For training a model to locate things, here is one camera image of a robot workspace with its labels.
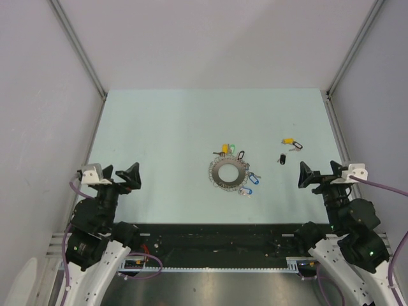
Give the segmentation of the blue tag key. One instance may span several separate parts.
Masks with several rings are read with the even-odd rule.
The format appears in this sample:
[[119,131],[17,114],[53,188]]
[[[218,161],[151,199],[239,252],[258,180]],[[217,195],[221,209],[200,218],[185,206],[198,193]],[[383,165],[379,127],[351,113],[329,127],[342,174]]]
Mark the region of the blue tag key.
[[253,193],[253,191],[252,191],[252,189],[250,189],[250,188],[247,188],[247,187],[241,187],[239,190],[238,190],[238,193],[241,195],[241,196],[246,196],[246,197],[251,197],[252,196],[252,193]]
[[253,173],[253,172],[249,172],[248,173],[248,179],[255,185],[258,185],[260,183],[260,179],[261,176]]

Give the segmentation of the metal keyring holder disc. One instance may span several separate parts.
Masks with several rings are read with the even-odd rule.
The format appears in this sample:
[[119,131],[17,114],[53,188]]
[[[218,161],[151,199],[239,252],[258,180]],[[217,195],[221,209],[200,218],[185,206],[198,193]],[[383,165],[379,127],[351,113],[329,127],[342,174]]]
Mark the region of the metal keyring holder disc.
[[214,187],[224,191],[237,191],[248,180],[248,164],[242,159],[225,156],[217,157],[208,167],[208,177]]

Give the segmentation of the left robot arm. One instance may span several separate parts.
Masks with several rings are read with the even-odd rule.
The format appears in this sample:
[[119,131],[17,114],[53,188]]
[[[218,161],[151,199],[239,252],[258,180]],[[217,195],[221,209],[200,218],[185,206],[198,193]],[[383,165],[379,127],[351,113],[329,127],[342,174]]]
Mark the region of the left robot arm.
[[[115,223],[119,196],[142,186],[139,163],[126,170],[88,164],[77,170],[70,187],[82,200],[74,207],[62,239],[65,284],[57,305],[100,305],[119,265],[141,247],[139,229],[130,223]],[[77,184],[96,191],[82,194]]]

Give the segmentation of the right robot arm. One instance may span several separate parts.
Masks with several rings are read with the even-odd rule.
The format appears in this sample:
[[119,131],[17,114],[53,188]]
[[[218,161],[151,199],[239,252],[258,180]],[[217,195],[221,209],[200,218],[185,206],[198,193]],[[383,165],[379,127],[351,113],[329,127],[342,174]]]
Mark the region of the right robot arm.
[[365,164],[331,161],[330,166],[332,173],[323,175],[301,162],[298,188],[317,186],[312,193],[323,197],[331,233],[339,240],[331,242],[317,224],[307,222],[294,233],[295,251],[316,259],[316,272],[325,269],[353,305],[407,305],[394,274],[399,252],[391,254],[375,232],[381,222],[374,204],[348,195],[354,184],[368,181]]

